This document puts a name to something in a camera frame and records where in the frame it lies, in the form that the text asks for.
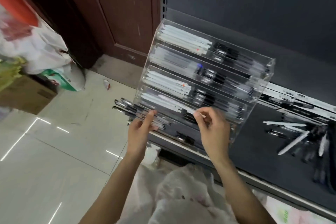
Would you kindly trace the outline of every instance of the hand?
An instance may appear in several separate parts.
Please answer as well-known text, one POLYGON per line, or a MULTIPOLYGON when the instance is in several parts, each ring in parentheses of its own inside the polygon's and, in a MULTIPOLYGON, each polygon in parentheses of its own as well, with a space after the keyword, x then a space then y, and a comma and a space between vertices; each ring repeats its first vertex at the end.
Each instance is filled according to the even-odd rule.
POLYGON ((212 163, 228 161, 230 124, 220 110, 202 107, 195 111, 194 117, 201 132, 202 144, 212 163))
POLYGON ((135 119, 129 125, 126 155, 139 161, 139 164, 145 157, 149 132, 158 129, 158 127, 151 125, 156 113, 156 111, 151 110, 147 113, 143 122, 139 119, 135 119))

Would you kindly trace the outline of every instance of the acrylic pen organizer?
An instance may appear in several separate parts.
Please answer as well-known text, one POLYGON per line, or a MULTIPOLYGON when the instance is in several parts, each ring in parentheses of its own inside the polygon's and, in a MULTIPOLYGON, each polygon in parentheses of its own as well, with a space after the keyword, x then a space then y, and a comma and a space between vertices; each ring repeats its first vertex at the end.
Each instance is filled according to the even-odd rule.
MULTIPOLYGON (((196 131, 193 112, 213 106, 231 124, 233 140, 270 81, 274 66, 275 59, 163 19, 133 102, 196 131)), ((177 137, 179 131, 169 135, 177 137)), ((195 148, 199 140, 200 136, 190 146, 195 148)))

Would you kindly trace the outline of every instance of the left hand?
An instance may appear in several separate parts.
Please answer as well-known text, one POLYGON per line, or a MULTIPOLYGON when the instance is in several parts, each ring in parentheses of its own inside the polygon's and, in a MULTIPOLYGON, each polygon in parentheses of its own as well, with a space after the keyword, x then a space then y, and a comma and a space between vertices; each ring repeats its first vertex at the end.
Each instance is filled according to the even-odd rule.
POLYGON ((146 145, 148 140, 148 134, 152 130, 157 130, 158 127, 151 125, 155 110, 151 110, 147 113, 145 120, 142 122, 139 119, 135 119, 128 128, 128 143, 126 155, 138 161, 139 163, 145 157, 146 145))

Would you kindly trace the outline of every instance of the cardboard box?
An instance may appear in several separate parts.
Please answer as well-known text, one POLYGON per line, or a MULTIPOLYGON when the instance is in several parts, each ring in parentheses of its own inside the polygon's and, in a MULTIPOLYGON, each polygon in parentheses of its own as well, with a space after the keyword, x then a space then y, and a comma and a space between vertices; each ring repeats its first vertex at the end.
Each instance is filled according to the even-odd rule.
POLYGON ((38 114, 57 95, 27 75, 0 91, 0 106, 38 114))

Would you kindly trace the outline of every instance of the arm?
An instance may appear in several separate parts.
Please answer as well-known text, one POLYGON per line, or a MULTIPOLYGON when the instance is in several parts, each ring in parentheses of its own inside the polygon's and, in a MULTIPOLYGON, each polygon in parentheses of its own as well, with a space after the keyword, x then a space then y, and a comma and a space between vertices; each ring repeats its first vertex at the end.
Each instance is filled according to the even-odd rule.
POLYGON ((151 125, 154 114, 155 111, 150 111, 143 123, 135 119, 129 125, 125 157, 79 224, 112 224, 119 220, 135 173, 144 159, 148 133, 157 129, 151 125))
POLYGON ((237 221, 240 224, 276 224, 240 178, 229 159, 230 125, 221 112, 212 107, 202 107, 194 113, 194 116, 199 125, 204 149, 221 177, 226 199, 237 221))

